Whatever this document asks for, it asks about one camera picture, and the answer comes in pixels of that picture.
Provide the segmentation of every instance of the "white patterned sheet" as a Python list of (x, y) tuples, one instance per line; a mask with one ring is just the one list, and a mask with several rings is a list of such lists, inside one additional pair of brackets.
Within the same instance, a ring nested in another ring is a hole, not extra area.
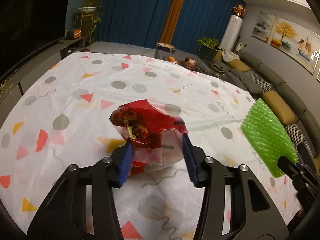
[[(300, 209), (291, 181), (274, 179), (241, 133), (254, 103), (248, 92), (170, 62), (79, 52), (43, 75), (0, 130), (0, 198), (24, 232), (68, 165), (94, 165), (123, 145), (109, 117), (120, 105), (139, 99), (179, 114), (192, 144), (207, 155), (224, 165), (247, 164), (286, 223)], [(230, 221), (228, 188), (226, 192), (223, 233)], [(87, 195), (87, 229), (92, 233), (89, 190)], [(193, 187), (182, 160), (130, 176), (114, 197), (125, 238), (182, 240), (193, 237), (203, 189)]]

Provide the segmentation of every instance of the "screw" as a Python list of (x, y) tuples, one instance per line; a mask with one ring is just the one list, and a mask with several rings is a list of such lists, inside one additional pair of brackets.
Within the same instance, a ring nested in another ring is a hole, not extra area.
[(214, 163), (214, 158), (212, 158), (212, 157), (206, 157), (206, 158), (204, 158), (204, 161), (205, 161), (206, 163)]
[(69, 165), (68, 170), (75, 171), (77, 168), (78, 168), (78, 166), (76, 164), (71, 164), (71, 165)]
[(112, 162), (112, 158), (111, 158), (111, 157), (104, 157), (104, 158), (102, 159), (102, 162), (103, 162), (103, 163), (111, 163), (111, 162)]
[(240, 165), (240, 169), (241, 169), (241, 171), (248, 171), (249, 170), (248, 166), (244, 165), (244, 164)]

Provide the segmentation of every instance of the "blue curtain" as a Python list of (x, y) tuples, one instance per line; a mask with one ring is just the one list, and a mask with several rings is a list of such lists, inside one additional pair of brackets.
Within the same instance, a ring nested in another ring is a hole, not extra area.
[(100, 0), (104, 5), (95, 40), (154, 48), (172, 0)]
[(197, 54), (202, 37), (222, 39), (233, 7), (242, 0), (184, 0), (171, 44)]

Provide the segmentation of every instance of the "bowl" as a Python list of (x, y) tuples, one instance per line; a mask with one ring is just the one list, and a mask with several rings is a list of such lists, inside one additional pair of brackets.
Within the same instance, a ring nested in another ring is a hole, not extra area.
[(95, 7), (81, 7), (78, 8), (78, 13), (91, 14), (95, 11)]

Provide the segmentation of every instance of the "framed picture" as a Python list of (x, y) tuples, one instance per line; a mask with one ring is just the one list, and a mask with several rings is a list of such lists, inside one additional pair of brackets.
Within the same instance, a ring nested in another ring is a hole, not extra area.
[(267, 43), (275, 21), (274, 15), (259, 12), (251, 36)]
[(320, 36), (283, 18), (279, 18), (271, 46), (279, 49), (314, 73), (320, 52)]

